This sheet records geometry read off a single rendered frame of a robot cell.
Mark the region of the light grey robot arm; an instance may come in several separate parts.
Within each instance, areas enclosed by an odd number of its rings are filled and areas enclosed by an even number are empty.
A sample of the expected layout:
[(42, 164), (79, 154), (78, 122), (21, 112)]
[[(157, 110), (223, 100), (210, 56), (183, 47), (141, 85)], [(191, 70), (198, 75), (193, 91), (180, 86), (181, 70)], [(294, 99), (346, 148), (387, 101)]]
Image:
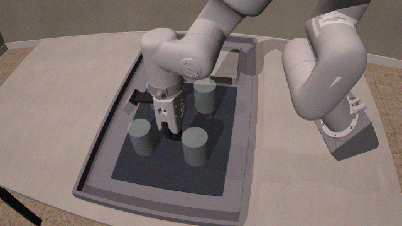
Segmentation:
[[(149, 91), (161, 100), (183, 89), (183, 77), (207, 78), (234, 28), (247, 16), (259, 16), (271, 1), (210, 0), (180, 40), (170, 28), (148, 31), (141, 52)], [(320, 119), (324, 133), (334, 139), (348, 136), (359, 111), (367, 108), (365, 102), (355, 105), (359, 97), (346, 95), (366, 69), (367, 52), (356, 27), (370, 2), (317, 0), (305, 24), (308, 39), (292, 39), (283, 48), (296, 113), (309, 121)]]

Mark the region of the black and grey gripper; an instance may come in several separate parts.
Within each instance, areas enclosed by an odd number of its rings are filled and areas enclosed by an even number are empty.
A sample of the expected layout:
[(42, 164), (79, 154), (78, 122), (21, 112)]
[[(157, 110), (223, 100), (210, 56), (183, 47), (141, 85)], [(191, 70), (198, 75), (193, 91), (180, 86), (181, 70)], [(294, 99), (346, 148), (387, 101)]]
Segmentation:
[(156, 123), (159, 131), (162, 132), (164, 128), (165, 139), (181, 141), (182, 124), (187, 110), (184, 86), (178, 94), (161, 100), (157, 100), (156, 96), (152, 93), (150, 94), (153, 96)]

